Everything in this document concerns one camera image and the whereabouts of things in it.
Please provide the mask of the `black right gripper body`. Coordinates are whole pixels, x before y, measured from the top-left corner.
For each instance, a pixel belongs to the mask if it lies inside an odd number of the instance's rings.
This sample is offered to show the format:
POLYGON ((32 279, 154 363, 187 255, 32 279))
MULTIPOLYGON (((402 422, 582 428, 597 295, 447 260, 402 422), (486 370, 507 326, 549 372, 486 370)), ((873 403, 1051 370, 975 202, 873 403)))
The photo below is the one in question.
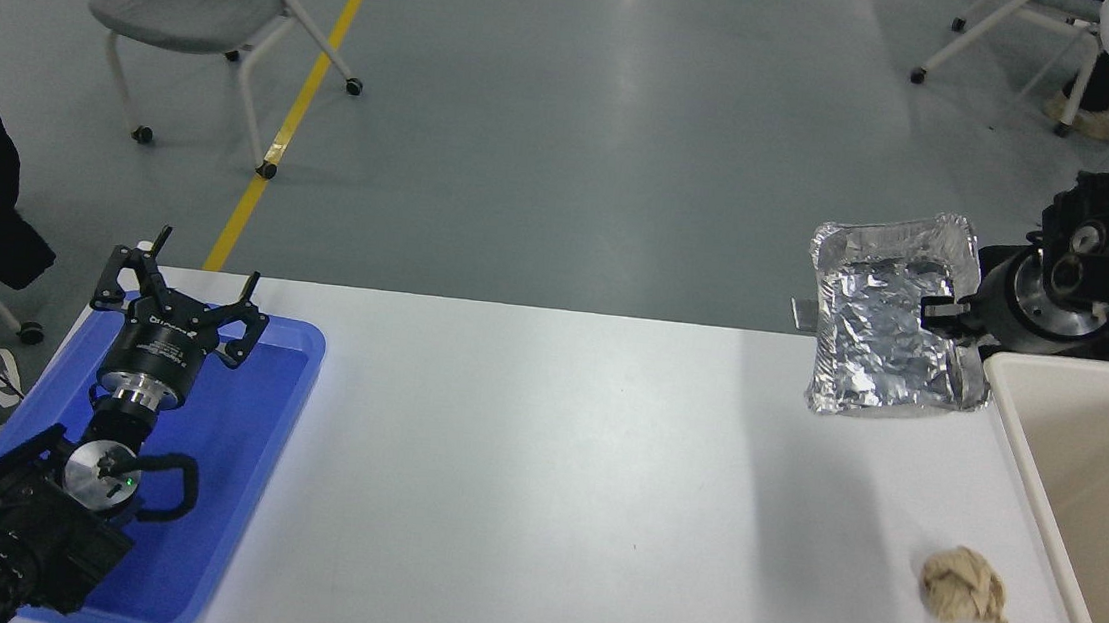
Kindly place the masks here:
POLYGON ((1003 348, 1028 350, 1028 331, 1017 315, 1013 278, 1034 248, 991 245, 981 248, 981 284, 976 295, 975 319, 981 334, 1003 348))

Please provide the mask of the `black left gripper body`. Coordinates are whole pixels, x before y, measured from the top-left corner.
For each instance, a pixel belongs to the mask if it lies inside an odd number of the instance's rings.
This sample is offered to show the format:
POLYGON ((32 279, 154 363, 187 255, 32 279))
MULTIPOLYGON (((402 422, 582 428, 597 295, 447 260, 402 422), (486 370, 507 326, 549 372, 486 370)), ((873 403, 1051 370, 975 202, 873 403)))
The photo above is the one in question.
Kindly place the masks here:
POLYGON ((101 362, 99 382, 150 378, 167 391, 189 394, 203 362, 218 345, 218 333, 192 327, 187 314, 164 316, 157 300, 139 297, 125 306, 124 324, 101 362))

